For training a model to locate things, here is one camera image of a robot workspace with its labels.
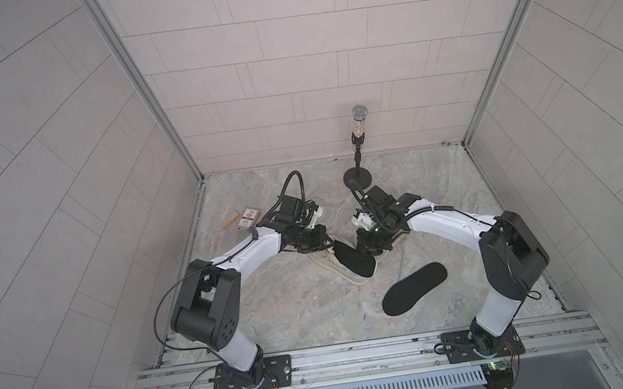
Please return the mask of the cream canvas sneaker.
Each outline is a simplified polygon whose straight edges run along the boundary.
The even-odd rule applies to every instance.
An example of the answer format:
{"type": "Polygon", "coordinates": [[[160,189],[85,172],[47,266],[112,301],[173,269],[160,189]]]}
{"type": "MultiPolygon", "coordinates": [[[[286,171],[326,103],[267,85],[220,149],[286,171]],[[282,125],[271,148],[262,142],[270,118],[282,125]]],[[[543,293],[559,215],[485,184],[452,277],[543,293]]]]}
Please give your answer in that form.
{"type": "Polygon", "coordinates": [[[369,281],[377,268],[372,254],[363,254],[340,240],[335,240],[329,248],[309,253],[308,256],[316,265],[355,285],[363,285],[369,281]]]}

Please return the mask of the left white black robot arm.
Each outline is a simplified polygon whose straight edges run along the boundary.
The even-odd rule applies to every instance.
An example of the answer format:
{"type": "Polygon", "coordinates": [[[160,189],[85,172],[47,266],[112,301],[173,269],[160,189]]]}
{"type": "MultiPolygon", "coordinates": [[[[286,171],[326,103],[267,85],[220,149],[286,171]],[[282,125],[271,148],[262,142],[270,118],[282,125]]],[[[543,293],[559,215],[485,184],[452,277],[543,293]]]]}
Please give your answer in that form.
{"type": "Polygon", "coordinates": [[[314,201],[283,196],[250,237],[214,260],[188,266],[171,311],[170,329],[201,343],[222,360],[241,387],[257,387],[264,377],[263,351],[240,332],[242,282],[264,262],[291,248],[300,254],[331,248],[323,209],[314,201]]]}

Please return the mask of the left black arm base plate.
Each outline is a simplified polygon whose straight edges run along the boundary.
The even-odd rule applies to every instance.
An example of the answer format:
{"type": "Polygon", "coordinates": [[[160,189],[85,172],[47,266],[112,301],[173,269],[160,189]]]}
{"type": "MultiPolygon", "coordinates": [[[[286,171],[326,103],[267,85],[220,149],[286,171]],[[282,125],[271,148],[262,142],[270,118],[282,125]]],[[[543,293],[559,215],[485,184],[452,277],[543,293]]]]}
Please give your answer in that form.
{"type": "Polygon", "coordinates": [[[213,389],[271,389],[290,386],[292,356],[269,356],[255,362],[247,371],[231,368],[226,363],[216,367],[213,389]]]}

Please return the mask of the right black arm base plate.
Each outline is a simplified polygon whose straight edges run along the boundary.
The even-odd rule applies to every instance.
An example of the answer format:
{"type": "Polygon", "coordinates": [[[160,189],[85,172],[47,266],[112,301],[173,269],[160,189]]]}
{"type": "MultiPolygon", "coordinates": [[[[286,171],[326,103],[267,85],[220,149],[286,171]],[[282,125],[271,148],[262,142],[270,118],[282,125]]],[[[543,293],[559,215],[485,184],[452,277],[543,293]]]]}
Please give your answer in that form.
{"type": "Polygon", "coordinates": [[[525,346],[511,323],[499,337],[484,329],[443,333],[433,350],[438,355],[445,355],[451,364],[488,363],[497,358],[523,355],[525,346]]]}

